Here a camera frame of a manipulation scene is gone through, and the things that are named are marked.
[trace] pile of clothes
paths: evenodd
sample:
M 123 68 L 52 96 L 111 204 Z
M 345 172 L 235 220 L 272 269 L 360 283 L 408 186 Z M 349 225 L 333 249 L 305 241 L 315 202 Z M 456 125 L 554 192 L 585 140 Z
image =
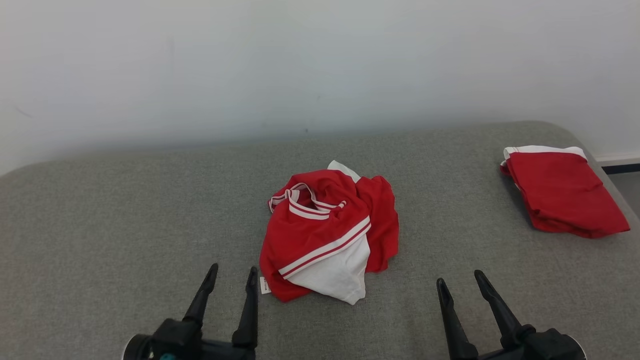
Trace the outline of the pile of clothes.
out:
M 287 302 L 316 291 L 351 305 L 365 297 L 365 272 L 397 254 L 398 216 L 391 186 L 338 163 L 293 175 L 268 201 L 260 269 Z

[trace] folded red shirt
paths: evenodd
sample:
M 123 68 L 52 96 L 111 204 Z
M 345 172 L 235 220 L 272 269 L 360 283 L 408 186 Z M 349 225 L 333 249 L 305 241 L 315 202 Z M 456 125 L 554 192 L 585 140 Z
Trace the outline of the folded red shirt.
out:
M 629 230 L 579 147 L 506 147 L 504 158 L 500 170 L 520 189 L 535 228 L 583 238 Z

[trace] white wall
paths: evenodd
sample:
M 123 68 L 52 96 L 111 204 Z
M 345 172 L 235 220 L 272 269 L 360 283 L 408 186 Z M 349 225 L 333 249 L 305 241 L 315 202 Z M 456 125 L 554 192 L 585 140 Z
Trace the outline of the white wall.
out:
M 94 150 L 522 119 L 640 157 L 639 2 L 0 0 L 0 174 Z

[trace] gray table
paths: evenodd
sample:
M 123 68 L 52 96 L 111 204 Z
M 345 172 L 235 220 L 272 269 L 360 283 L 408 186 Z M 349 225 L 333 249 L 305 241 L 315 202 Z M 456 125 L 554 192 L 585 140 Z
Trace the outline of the gray table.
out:
M 228 146 L 42 163 L 0 177 L 0 359 L 115 359 L 185 312 L 220 264 L 206 338 L 230 340 L 257 265 L 267 199 L 339 160 L 393 186 L 401 234 L 355 306 L 260 296 L 259 359 L 447 359 L 435 281 L 471 342 L 499 348 L 473 270 L 514 314 L 581 342 L 589 359 L 640 356 L 640 222 L 589 157 L 631 232 L 600 240 L 534 230 L 498 164 L 508 145 L 582 146 L 543 122 Z

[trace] white label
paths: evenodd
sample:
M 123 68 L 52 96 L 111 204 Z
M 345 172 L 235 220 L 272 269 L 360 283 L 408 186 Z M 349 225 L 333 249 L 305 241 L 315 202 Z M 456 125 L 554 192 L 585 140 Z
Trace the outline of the white label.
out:
M 268 294 L 271 292 L 271 289 L 269 289 L 269 284 L 267 284 L 267 281 L 263 276 L 260 276 L 260 292 L 263 294 Z

